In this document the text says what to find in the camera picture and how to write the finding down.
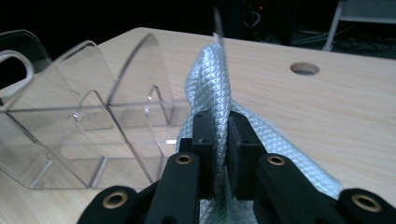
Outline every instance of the quilted fabric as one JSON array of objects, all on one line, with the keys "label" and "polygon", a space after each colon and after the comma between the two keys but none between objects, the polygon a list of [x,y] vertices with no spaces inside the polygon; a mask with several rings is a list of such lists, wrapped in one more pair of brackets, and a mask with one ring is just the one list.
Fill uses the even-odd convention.
[{"label": "quilted fabric", "polygon": [[263,119],[232,99],[225,52],[220,43],[213,43],[202,49],[185,82],[185,92],[191,104],[191,113],[180,130],[177,143],[180,138],[192,137],[192,118],[197,112],[209,109],[215,124],[217,145],[215,197],[211,200],[201,200],[200,223],[257,223],[252,202],[240,202],[231,198],[224,166],[230,111],[247,117],[268,152],[288,157],[319,191],[333,198],[338,197],[341,185],[337,180],[307,158]]}]

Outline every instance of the light wood tabletop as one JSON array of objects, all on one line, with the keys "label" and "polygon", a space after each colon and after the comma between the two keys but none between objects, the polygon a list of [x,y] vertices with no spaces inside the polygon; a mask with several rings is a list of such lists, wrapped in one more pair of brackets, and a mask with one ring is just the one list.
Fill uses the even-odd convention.
[{"label": "light wood tabletop", "polygon": [[[173,94],[212,36],[136,28],[99,45],[118,74],[154,34]],[[261,116],[344,188],[396,206],[396,61],[225,39],[232,97]],[[307,70],[314,75],[298,75]],[[76,223],[98,189],[27,189],[0,172],[0,223]]]}]

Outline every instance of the plastic handle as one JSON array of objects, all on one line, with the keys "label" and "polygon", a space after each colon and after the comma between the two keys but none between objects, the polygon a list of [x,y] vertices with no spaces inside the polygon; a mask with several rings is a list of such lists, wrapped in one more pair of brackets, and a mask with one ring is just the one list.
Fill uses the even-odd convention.
[{"label": "plastic handle", "polygon": [[27,85],[33,80],[33,74],[34,74],[34,68],[30,61],[23,56],[21,53],[15,51],[15,50],[3,50],[0,51],[0,63],[3,62],[5,59],[8,59],[10,57],[14,57],[19,59],[23,65],[25,66],[26,69],[26,78],[22,80],[20,83],[15,85],[12,90],[6,92],[6,94],[2,97],[0,97],[0,105],[4,105],[6,102],[8,102],[12,97],[17,95],[19,92],[21,92],[23,89],[27,87]]}]

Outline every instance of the brass insert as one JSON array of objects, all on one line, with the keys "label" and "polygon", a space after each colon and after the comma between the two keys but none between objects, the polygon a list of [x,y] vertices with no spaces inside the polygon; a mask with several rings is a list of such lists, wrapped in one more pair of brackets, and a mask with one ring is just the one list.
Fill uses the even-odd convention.
[{"label": "brass insert", "polygon": [[279,156],[270,156],[267,159],[273,165],[284,165],[286,162]]},{"label": "brass insert", "polygon": [[114,209],[122,206],[128,200],[128,194],[124,191],[116,191],[103,199],[103,207]]},{"label": "brass insert", "polygon": [[364,194],[352,195],[352,202],[360,208],[370,212],[380,212],[382,210],[382,206],[379,202]]},{"label": "brass insert", "polygon": [[176,157],[176,162],[181,165],[189,164],[192,161],[192,158],[188,155],[181,155]]}]

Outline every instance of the clear acrylic holder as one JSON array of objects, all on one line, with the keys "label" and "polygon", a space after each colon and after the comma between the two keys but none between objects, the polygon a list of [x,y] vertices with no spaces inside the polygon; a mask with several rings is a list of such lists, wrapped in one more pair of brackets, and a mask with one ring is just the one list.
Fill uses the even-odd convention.
[{"label": "clear acrylic holder", "polygon": [[11,49],[24,55],[37,72],[46,68],[52,59],[38,38],[27,30],[13,30],[0,34],[0,50]]},{"label": "clear acrylic holder", "polygon": [[86,41],[2,109],[0,169],[26,188],[140,190],[161,177],[190,105],[173,98],[147,35],[117,78]]}]

